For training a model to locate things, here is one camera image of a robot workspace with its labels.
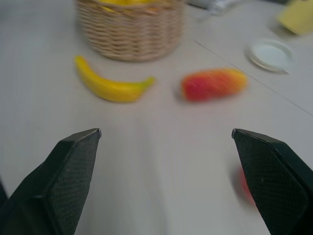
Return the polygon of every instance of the plastic fruit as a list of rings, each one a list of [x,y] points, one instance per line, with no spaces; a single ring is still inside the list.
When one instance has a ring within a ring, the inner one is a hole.
[[[134,102],[155,81],[148,77],[142,82],[115,82],[97,75],[82,56],[75,57],[75,64],[84,84],[99,97],[113,102]]]
[[[204,101],[231,95],[247,86],[246,75],[236,69],[215,69],[192,73],[181,82],[183,96],[190,101]]]

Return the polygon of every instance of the banana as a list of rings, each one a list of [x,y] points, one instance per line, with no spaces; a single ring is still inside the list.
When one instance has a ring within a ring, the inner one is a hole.
[[[142,82],[115,82],[97,75],[82,56],[75,57],[75,64],[84,84],[99,97],[113,102],[134,102],[155,81],[148,77]]]

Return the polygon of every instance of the yellow object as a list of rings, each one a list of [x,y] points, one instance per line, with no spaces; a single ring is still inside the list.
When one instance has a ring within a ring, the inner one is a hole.
[[[127,6],[127,5],[151,3],[151,2],[155,2],[155,0],[99,0],[99,2]]]
[[[155,81],[148,77],[142,82],[115,82],[97,75],[82,56],[75,57],[75,64],[85,85],[99,97],[113,102],[134,102]]]
[[[278,21],[291,32],[313,32],[313,0],[292,0],[278,16]]]

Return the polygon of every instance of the white object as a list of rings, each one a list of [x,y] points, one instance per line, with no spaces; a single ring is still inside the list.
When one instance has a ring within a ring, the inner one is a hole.
[[[286,44],[271,39],[253,43],[247,55],[253,63],[272,72],[287,72],[294,63],[292,50]]]
[[[208,3],[208,11],[210,15],[221,16],[243,1],[244,0],[211,0]]]

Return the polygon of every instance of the yellow fruit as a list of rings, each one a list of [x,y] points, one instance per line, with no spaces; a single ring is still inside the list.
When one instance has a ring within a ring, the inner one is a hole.
[[[155,81],[148,77],[142,82],[115,82],[97,75],[82,56],[75,57],[75,64],[85,85],[99,97],[113,102],[134,102]]]

